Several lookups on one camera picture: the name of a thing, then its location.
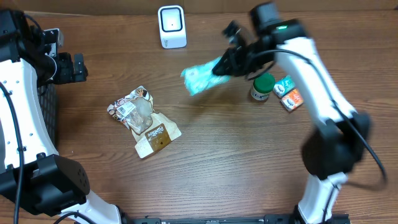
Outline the green lid jar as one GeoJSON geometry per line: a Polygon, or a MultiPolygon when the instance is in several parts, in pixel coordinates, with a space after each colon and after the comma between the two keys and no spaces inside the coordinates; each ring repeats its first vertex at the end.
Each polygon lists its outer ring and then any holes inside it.
{"type": "Polygon", "coordinates": [[[265,73],[254,79],[250,94],[257,101],[266,101],[269,94],[273,91],[274,85],[274,76],[270,73],[265,73]]]}

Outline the dark mesh basket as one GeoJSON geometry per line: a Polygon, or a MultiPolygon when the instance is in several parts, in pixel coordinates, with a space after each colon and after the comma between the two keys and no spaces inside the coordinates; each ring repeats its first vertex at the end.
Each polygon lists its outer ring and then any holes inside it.
{"type": "Polygon", "coordinates": [[[41,86],[37,89],[40,108],[44,117],[49,137],[56,147],[58,143],[58,96],[54,84],[41,86]]]}

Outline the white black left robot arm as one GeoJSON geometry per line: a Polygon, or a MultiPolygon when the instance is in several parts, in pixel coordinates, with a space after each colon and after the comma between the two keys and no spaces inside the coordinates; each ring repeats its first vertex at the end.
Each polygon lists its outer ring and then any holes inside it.
{"type": "Polygon", "coordinates": [[[59,29],[43,30],[29,15],[1,10],[1,195],[25,210],[77,223],[127,223],[116,205],[90,187],[83,166],[60,156],[55,85],[83,82],[82,54],[59,52],[59,29]]]}

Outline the teal tissue pack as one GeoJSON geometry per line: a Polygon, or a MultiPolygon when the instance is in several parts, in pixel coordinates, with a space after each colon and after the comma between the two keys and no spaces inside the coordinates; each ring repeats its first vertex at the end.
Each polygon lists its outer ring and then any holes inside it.
{"type": "Polygon", "coordinates": [[[275,83],[273,91],[279,98],[282,98],[294,88],[295,83],[293,82],[292,77],[290,75],[287,75],[286,77],[275,83]]]}

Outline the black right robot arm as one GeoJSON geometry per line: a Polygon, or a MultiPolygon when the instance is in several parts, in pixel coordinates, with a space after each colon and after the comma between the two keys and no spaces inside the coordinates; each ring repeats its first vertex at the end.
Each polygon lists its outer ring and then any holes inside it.
{"type": "Polygon", "coordinates": [[[276,5],[266,2],[250,12],[257,37],[243,36],[231,22],[223,34],[232,43],[214,66],[215,75],[250,77],[269,62],[277,64],[295,83],[314,123],[312,135],[302,146],[302,160],[309,173],[304,195],[283,223],[344,223],[346,215],[331,210],[340,187],[362,158],[370,118],[358,113],[344,98],[304,25],[280,18],[276,5]]]}

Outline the brown white snack bag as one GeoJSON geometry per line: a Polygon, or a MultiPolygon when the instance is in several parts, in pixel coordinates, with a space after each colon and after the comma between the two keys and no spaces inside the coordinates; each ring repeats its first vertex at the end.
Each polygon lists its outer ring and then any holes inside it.
{"type": "Polygon", "coordinates": [[[107,112],[131,131],[141,159],[152,156],[182,135],[175,122],[155,112],[153,97],[143,86],[114,101],[107,112]]]}

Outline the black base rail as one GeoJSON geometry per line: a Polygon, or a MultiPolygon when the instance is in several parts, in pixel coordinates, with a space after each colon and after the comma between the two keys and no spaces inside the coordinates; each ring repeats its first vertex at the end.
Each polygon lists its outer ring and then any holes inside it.
{"type": "Polygon", "coordinates": [[[302,223],[294,220],[291,215],[264,215],[263,217],[234,217],[234,218],[135,218],[133,224],[289,224],[302,223]]]}

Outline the white barcode scanner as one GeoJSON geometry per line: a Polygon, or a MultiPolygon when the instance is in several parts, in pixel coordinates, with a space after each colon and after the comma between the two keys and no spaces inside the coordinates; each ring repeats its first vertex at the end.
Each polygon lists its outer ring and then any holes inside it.
{"type": "Polygon", "coordinates": [[[184,10],[179,5],[162,6],[158,12],[159,34],[164,49],[179,49],[187,45],[184,10]]]}

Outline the teal wipes pouch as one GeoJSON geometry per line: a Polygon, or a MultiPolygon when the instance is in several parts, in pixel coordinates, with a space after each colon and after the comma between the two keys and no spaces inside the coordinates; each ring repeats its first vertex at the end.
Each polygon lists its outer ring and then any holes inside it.
{"type": "Polygon", "coordinates": [[[218,57],[212,61],[201,65],[194,65],[188,67],[181,72],[181,77],[184,78],[184,85],[190,96],[194,96],[205,90],[213,88],[214,86],[227,83],[230,76],[227,75],[214,75],[212,69],[220,61],[218,57]]]}

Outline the orange tissue pack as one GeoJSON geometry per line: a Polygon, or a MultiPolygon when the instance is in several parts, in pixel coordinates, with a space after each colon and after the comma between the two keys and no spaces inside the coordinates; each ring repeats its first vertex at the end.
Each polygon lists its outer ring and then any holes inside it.
{"type": "Polygon", "coordinates": [[[301,106],[304,103],[304,100],[298,89],[295,88],[283,96],[280,99],[280,102],[288,112],[291,112],[301,106]]]}

